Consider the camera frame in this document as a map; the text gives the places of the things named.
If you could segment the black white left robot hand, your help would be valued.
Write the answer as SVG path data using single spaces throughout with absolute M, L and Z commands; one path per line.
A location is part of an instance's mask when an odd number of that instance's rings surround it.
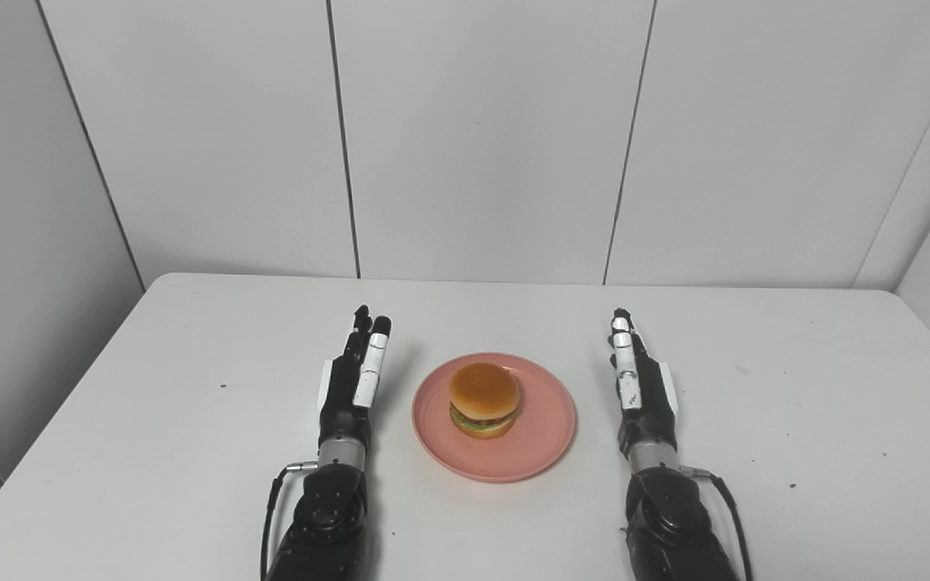
M 372 316 L 368 305 L 355 310 L 346 346 L 331 363 L 318 445 L 354 439 L 366 452 L 371 449 L 370 409 L 378 393 L 391 328 L 390 317 Z

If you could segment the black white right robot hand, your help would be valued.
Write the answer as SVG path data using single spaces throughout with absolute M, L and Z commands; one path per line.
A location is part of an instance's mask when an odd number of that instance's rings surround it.
M 610 319 L 608 339 L 621 408 L 618 446 L 625 458 L 642 445 L 676 457 L 676 395 L 668 368 L 650 356 L 631 314 L 618 307 Z

